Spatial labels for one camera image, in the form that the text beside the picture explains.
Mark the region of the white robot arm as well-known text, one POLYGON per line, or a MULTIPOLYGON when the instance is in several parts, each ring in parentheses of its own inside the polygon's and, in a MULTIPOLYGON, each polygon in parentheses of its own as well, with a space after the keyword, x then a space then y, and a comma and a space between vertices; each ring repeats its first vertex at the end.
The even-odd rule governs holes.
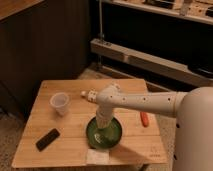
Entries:
POLYGON ((213 171, 213 87, 130 94, 112 84, 97 93, 96 102, 99 128, 109 125, 115 108, 177 117, 172 171, 213 171))

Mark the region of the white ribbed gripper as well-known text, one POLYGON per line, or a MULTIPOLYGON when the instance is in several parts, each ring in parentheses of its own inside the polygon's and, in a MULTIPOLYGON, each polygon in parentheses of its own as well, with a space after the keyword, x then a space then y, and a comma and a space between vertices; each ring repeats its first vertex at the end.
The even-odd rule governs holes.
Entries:
POLYGON ((99 106, 96 111, 96 122, 99 129, 104 129, 109 126, 113 119, 113 109, 109 107, 99 106))

